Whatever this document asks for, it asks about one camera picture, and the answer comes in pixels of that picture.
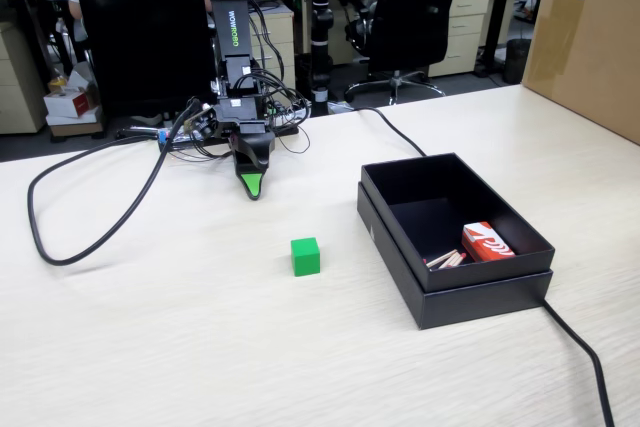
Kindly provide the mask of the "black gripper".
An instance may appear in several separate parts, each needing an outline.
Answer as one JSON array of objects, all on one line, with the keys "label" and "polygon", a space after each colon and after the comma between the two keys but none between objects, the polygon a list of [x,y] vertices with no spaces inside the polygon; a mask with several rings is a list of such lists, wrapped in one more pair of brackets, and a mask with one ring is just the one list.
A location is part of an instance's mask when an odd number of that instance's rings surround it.
[{"label": "black gripper", "polygon": [[238,134],[238,150],[233,151],[235,174],[248,198],[258,200],[275,147],[275,134],[266,125],[255,97],[223,98],[214,106],[214,112],[216,138]]}]

